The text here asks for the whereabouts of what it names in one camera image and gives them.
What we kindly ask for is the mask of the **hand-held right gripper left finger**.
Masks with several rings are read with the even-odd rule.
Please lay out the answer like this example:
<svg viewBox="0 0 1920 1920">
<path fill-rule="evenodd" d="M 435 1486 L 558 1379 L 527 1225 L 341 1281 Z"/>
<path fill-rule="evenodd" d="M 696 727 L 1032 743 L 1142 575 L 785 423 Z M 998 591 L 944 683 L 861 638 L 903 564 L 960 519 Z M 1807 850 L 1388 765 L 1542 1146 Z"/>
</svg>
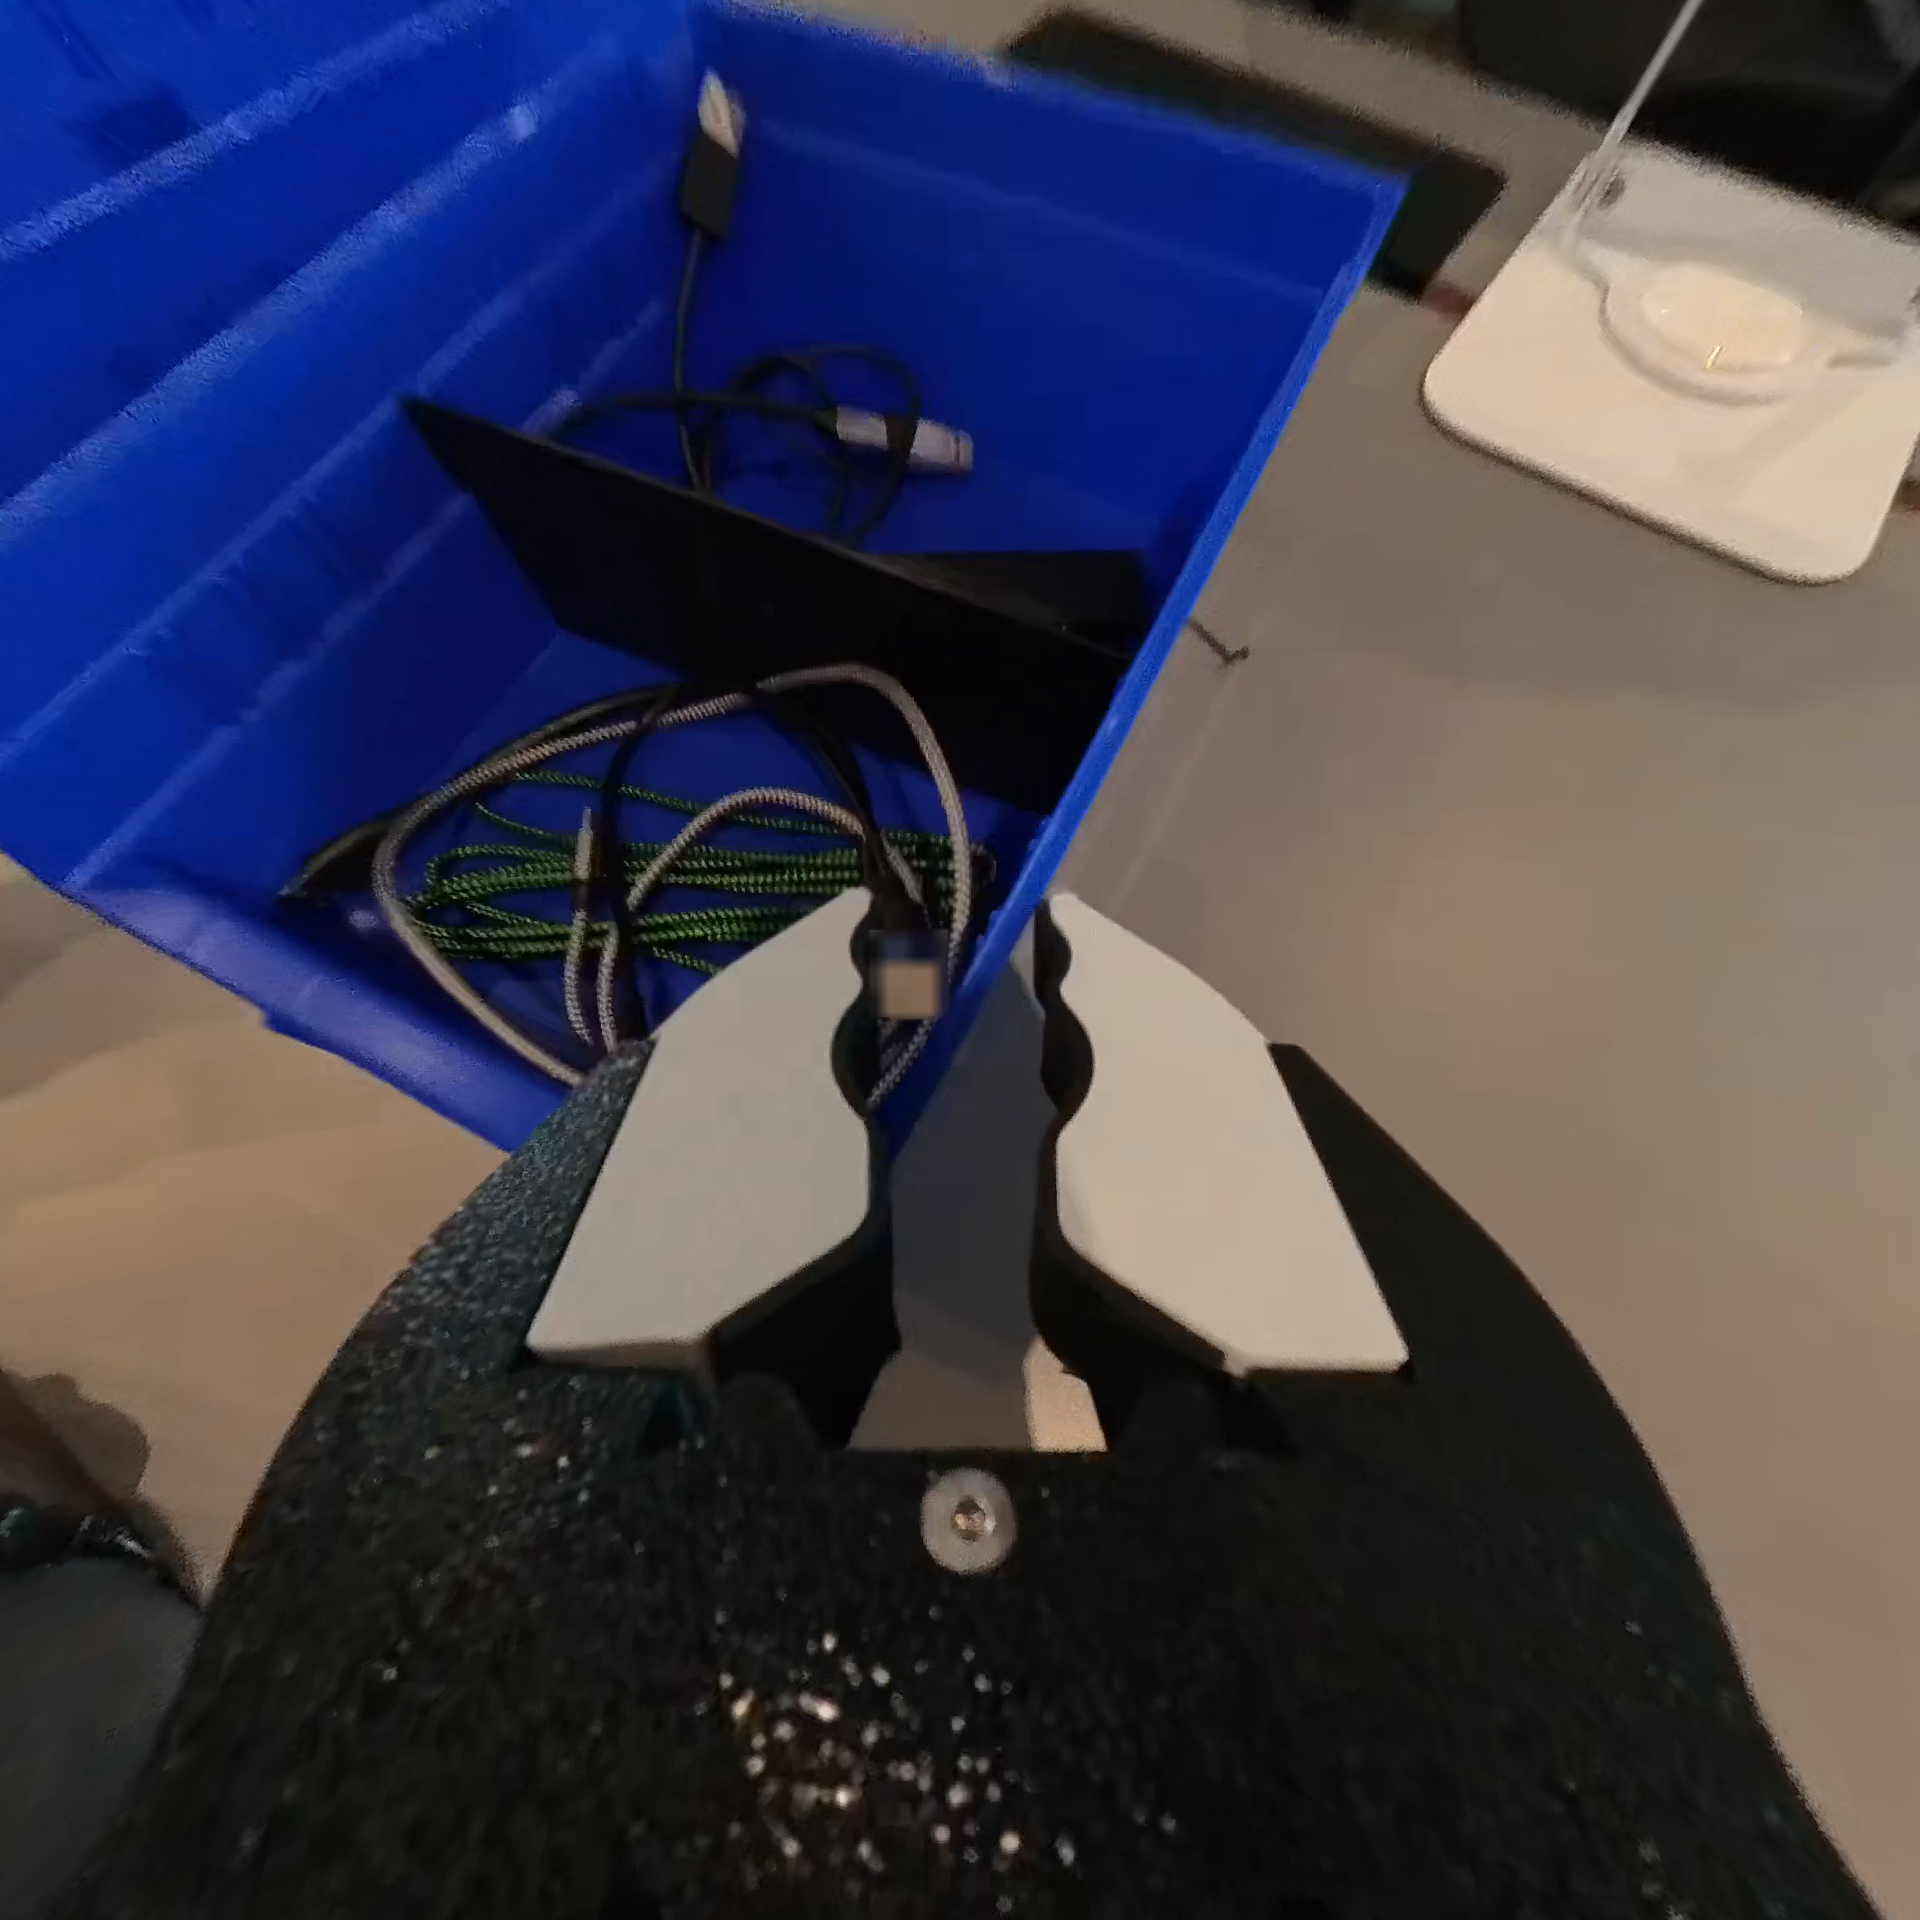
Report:
<svg viewBox="0 0 1920 1920">
<path fill-rule="evenodd" d="M 893 1184 L 867 1114 L 870 910 L 862 887 L 837 895 L 658 1028 L 531 1357 L 867 1406 L 901 1351 Z"/>
</svg>

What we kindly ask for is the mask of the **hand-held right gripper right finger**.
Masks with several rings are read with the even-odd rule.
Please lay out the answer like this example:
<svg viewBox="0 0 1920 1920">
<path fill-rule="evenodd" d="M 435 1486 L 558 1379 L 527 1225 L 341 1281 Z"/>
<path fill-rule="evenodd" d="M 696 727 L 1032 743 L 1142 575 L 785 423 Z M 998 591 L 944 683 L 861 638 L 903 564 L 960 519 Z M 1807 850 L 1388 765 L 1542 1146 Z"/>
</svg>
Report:
<svg viewBox="0 0 1920 1920">
<path fill-rule="evenodd" d="M 1097 1419 L 1197 1381 L 1396 1379 L 1411 1347 L 1261 1028 L 1072 893 L 1037 913 L 1052 1106 L 1029 1300 Z"/>
</svg>

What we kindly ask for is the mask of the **blue plastic bin with divider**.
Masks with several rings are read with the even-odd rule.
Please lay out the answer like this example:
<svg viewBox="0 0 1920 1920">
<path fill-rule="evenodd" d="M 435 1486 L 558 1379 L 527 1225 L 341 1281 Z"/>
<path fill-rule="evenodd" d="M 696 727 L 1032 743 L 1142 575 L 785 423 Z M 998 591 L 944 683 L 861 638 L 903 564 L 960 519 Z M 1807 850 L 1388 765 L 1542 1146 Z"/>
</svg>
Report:
<svg viewBox="0 0 1920 1920">
<path fill-rule="evenodd" d="M 405 420 L 523 435 L 667 388 L 696 96 L 745 109 L 686 389 L 875 349 L 976 464 L 865 554 L 1126 550 L 1152 628 L 1049 813 L 961 789 L 993 887 L 903 1144 L 1137 721 L 1393 220 L 1373 172 L 751 2 L 686 2 L 468 133 L 4 500 L 4 853 L 514 1148 L 562 1086 L 299 862 L 564 707 L 684 681 L 564 630 Z M 731 423 L 719 506 L 809 532 L 798 429 Z"/>
</svg>

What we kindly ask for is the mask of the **black bin divider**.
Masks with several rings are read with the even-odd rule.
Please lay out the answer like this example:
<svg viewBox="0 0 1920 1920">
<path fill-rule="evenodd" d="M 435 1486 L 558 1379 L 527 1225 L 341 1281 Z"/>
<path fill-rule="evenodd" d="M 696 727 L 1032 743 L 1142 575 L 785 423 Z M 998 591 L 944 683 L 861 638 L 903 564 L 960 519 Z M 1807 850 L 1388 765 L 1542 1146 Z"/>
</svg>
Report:
<svg viewBox="0 0 1920 1920">
<path fill-rule="evenodd" d="M 405 420 L 556 623 L 703 687 L 867 664 L 972 793 L 1049 813 L 1152 628 L 1124 550 L 862 554 L 429 397 Z"/>
</svg>

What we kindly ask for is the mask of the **person's dark clothing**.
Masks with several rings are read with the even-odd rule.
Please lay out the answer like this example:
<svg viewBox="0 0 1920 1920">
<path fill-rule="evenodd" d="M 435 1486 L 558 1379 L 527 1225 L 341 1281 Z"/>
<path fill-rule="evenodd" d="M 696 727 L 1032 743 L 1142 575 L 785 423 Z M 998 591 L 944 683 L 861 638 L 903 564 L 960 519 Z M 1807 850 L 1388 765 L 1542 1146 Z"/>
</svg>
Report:
<svg viewBox="0 0 1920 1920">
<path fill-rule="evenodd" d="M 176 1559 L 4 1381 L 4 1914 L 46 1918 L 156 1750 L 198 1641 Z"/>
</svg>

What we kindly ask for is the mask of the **white board stand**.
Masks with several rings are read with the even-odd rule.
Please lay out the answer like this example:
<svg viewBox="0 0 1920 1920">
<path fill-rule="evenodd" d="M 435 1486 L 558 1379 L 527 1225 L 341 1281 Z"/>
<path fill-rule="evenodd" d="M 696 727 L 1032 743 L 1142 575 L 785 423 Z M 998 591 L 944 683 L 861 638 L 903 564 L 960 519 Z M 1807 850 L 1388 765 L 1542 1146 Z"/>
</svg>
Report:
<svg viewBox="0 0 1920 1920">
<path fill-rule="evenodd" d="M 1917 479 L 1917 5 L 1665 2 L 1426 371 L 1452 437 L 1789 584 Z"/>
</svg>

